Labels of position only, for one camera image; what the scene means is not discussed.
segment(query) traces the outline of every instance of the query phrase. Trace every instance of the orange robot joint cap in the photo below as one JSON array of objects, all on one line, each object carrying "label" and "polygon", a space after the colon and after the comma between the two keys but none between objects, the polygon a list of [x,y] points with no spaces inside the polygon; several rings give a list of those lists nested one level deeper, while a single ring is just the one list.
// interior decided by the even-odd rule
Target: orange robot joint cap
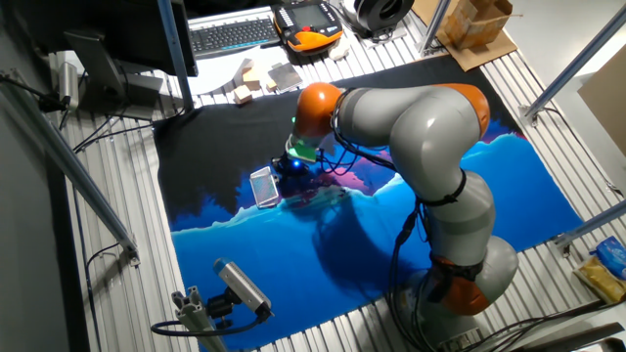
[{"label": "orange robot joint cap", "polygon": [[[452,261],[444,257],[436,256],[433,260],[444,265],[454,265]],[[450,289],[441,300],[441,304],[454,314],[473,316],[487,309],[490,302],[476,282],[471,282],[465,278],[453,277]]]},{"label": "orange robot joint cap", "polygon": [[489,102],[487,101],[487,97],[482,94],[480,89],[470,84],[447,83],[437,84],[437,86],[452,88],[466,97],[478,117],[478,124],[480,125],[480,138],[482,138],[489,127],[489,116],[491,114],[489,111]]},{"label": "orange robot joint cap", "polygon": [[297,100],[295,131],[303,137],[324,137],[332,132],[331,116],[341,91],[330,83],[313,83]]}]

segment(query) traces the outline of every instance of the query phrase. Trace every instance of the black cloth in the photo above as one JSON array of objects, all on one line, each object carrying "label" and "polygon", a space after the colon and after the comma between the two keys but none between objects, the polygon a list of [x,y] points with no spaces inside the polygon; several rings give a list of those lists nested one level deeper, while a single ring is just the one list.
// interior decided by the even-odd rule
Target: black cloth
[{"label": "black cloth", "polygon": [[[478,87],[489,101],[491,120],[520,132],[484,74],[479,69],[463,72],[450,56],[341,80],[335,85],[405,88],[442,83]],[[250,173],[284,152],[298,96],[299,92],[266,96],[242,107],[206,106],[157,122],[158,177],[170,224],[182,214],[199,215],[206,196],[229,213],[237,213],[238,188]]]}]

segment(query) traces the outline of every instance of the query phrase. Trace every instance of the table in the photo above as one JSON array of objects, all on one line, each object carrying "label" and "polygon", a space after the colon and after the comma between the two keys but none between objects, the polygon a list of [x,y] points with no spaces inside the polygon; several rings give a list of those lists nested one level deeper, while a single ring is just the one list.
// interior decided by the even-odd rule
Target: table
[{"label": "table", "polygon": [[[259,15],[254,11],[241,12],[205,21],[242,21],[248,16]],[[367,49],[354,34],[347,31],[351,51],[344,60],[333,62],[319,56],[311,57],[301,60],[295,69],[306,85],[372,73],[418,60],[421,57],[416,44],[422,40],[426,28],[413,13],[402,24],[407,29],[407,36],[375,49]],[[59,67],[59,59],[52,58],[52,68]],[[547,169],[584,220],[619,202],[616,195],[605,189],[604,181],[592,161],[585,157],[559,116],[547,112],[540,118],[538,126],[533,128],[527,119],[519,115],[517,107],[531,104],[544,88],[519,51],[480,69],[500,93]],[[175,77],[160,71],[145,74],[164,78],[161,92],[180,97]],[[223,94],[194,97],[196,107],[233,103],[232,93],[226,91]],[[155,111],[154,119],[170,116],[174,110],[171,102],[163,102],[161,109]],[[64,137],[71,146],[75,146],[105,121],[103,116],[71,118],[63,132]],[[146,123],[113,118],[104,130],[115,132]],[[111,250],[113,255],[97,258],[90,268],[89,274],[96,292],[96,318],[102,349],[197,351],[194,340],[170,339],[150,333],[151,324],[174,319],[170,293],[185,289],[158,187],[158,158],[150,128],[119,134],[111,141],[103,140],[81,153],[79,158],[126,228],[134,234],[142,262],[133,268],[123,260],[118,261],[120,251],[116,248]],[[69,203],[74,205],[71,184],[67,185]],[[85,253],[76,253],[78,262],[82,263],[85,256],[89,257],[93,252],[113,244],[114,239],[81,196],[77,197],[76,204],[70,211],[76,247],[85,246]],[[82,235],[78,231],[78,219],[82,225]],[[574,241],[572,255],[567,258],[563,258],[552,243],[541,244],[520,253],[520,267],[511,287],[496,303],[476,317],[483,327],[483,335],[522,319],[555,313],[595,300],[590,291],[571,275],[571,271],[596,242],[612,235],[626,242],[626,225],[623,221],[614,221]],[[85,272],[80,265],[79,268],[89,338],[96,350],[94,317],[86,298]],[[390,322],[386,304],[379,300],[259,350],[335,352],[412,349],[400,339]]]}]

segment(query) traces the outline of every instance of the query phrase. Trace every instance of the monitor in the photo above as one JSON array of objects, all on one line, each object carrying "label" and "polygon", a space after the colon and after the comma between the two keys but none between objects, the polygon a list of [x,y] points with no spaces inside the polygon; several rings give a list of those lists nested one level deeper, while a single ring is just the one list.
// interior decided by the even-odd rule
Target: monitor
[{"label": "monitor", "polygon": [[[198,75],[183,0],[170,0],[188,76]],[[151,118],[162,79],[176,74],[157,0],[20,0],[15,16],[42,53],[73,50],[89,75],[79,108]]]}]

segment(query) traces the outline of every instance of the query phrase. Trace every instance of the orange handheld controller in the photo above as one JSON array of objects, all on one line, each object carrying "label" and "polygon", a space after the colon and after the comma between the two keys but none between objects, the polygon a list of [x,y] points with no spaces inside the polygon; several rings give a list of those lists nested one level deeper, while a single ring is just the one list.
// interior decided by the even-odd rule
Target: orange handheld controller
[{"label": "orange handheld controller", "polygon": [[312,55],[329,49],[343,34],[333,8],[320,0],[273,6],[274,24],[283,43]]}]

